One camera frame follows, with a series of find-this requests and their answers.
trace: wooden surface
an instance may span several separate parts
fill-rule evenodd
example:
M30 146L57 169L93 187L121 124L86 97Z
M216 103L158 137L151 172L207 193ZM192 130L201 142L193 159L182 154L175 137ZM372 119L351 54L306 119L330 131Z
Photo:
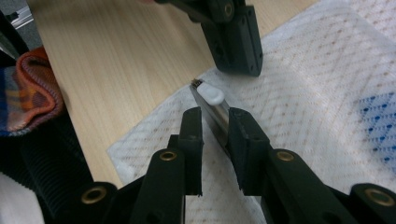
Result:
M247 0L261 36L315 0ZM214 66L199 24L136 0L28 0L96 181L121 187L106 150Z

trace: fabric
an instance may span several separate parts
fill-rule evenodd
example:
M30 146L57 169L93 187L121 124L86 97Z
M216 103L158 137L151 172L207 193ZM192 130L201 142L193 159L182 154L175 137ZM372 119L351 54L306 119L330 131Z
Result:
M46 223L64 212L76 190L93 182L67 113L23 136L0 137L0 173L36 194ZM0 211L0 223L6 217Z
M200 78L249 111L273 147L298 153L327 185L396 191L396 2L323 0L262 39L259 77L211 69ZM197 106L189 88L159 105L108 149L124 184ZM265 223L238 189L233 167L204 122L203 197L187 197L187 223Z
M64 111L64 100L44 48L0 68L0 135L16 136Z
M0 223L44 223L35 194L1 173Z

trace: blue pattern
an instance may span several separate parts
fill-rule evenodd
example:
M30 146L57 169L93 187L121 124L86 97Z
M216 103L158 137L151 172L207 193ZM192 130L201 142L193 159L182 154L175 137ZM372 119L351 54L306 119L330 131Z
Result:
M7 128L6 68L0 67L0 130Z
M359 103L373 152L396 174L396 95L390 92L362 99Z

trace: white object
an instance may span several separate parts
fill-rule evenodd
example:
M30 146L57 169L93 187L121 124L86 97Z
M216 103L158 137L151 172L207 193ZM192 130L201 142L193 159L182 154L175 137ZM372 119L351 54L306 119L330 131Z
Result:
M206 82L201 83L197 91L209 105L219 105L224 101L224 92Z
M273 147L297 152L327 185L396 191L396 1L323 0L262 39L259 77L211 69L199 78L249 111ZM154 151L196 106L188 87L159 105L109 150L121 180L143 175ZM187 223L265 223L204 123L203 193L187 197Z
M0 173L0 224L44 223L35 194Z

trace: black mesh fabric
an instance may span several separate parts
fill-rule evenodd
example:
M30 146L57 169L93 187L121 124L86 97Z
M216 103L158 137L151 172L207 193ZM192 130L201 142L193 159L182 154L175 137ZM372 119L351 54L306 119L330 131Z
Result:
M23 137L0 138L0 146L0 172L33 190L51 217L62 213L74 191L93 182L67 113Z

